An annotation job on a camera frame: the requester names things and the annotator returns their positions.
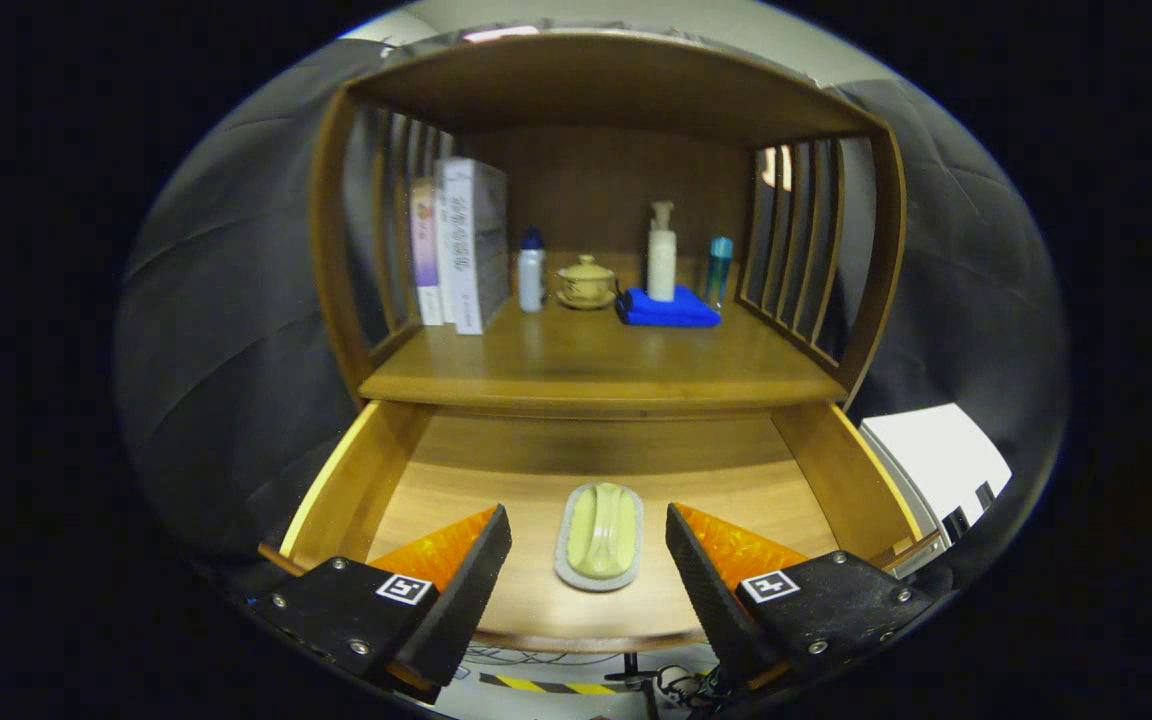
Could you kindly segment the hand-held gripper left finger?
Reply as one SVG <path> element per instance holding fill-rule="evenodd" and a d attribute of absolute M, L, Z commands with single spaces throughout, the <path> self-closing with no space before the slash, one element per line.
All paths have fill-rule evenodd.
<path fill-rule="evenodd" d="M 434 702 L 454 679 L 511 551 L 503 505 L 371 562 L 334 556 L 257 596 L 256 615 L 334 670 Z"/>

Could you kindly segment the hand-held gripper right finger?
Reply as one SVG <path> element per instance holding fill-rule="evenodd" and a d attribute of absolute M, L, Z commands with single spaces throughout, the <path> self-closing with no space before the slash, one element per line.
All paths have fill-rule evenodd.
<path fill-rule="evenodd" d="M 719 665 L 749 694 L 838 675 L 937 601 L 854 553 L 809 559 L 684 503 L 668 506 L 666 546 Z"/>

